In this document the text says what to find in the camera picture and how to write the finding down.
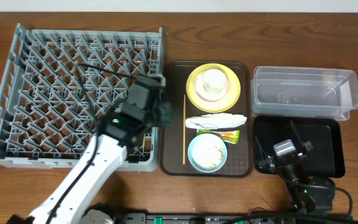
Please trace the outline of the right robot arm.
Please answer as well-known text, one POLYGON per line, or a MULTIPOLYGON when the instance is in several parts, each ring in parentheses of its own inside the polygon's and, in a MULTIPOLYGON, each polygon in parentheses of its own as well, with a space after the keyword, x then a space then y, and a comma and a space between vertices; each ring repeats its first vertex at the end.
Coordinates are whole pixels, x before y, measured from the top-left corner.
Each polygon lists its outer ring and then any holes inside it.
POLYGON ((254 161, 259 172, 284 181, 298 212, 333 210, 333 180, 344 175, 341 132, 335 120, 257 117, 254 161))

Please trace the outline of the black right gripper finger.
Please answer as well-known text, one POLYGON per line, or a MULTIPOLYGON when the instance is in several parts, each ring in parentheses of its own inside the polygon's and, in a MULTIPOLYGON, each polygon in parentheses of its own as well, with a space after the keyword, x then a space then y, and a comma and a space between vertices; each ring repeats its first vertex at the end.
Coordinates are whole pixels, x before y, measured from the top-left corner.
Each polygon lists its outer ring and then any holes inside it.
POLYGON ((256 161, 261 161, 265 159, 264 151, 256 135, 254 136, 254 159, 256 161))
POLYGON ((304 133, 301 132, 301 130, 298 128, 298 126, 293 120, 290 121, 290 124, 296 134, 298 141, 302 145, 303 150, 305 152, 311 152, 312 151, 311 141, 307 138, 307 136, 304 133))

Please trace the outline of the light blue bowl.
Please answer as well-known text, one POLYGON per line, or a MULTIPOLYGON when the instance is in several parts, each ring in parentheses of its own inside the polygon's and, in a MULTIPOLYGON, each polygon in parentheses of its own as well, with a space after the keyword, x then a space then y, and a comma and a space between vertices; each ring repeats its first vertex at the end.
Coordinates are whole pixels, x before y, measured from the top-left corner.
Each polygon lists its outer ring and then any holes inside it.
POLYGON ((213 134, 200 134, 188 146, 190 164, 198 171, 212 173, 223 167, 227 160, 227 147, 213 134))

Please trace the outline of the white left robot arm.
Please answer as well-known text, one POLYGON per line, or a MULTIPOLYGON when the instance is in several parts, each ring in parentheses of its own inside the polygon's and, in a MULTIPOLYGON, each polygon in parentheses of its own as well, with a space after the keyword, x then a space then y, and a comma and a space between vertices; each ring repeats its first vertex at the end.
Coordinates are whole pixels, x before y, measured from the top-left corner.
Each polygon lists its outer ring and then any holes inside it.
POLYGON ((172 122, 172 106, 160 101, 145 110, 146 120, 136 120, 125 114, 128 103, 119 113, 114 110, 98 123, 84 154, 58 188, 29 215, 33 223, 78 223, 84 211, 107 178, 128 157, 128 147, 152 127, 167 127, 172 122))

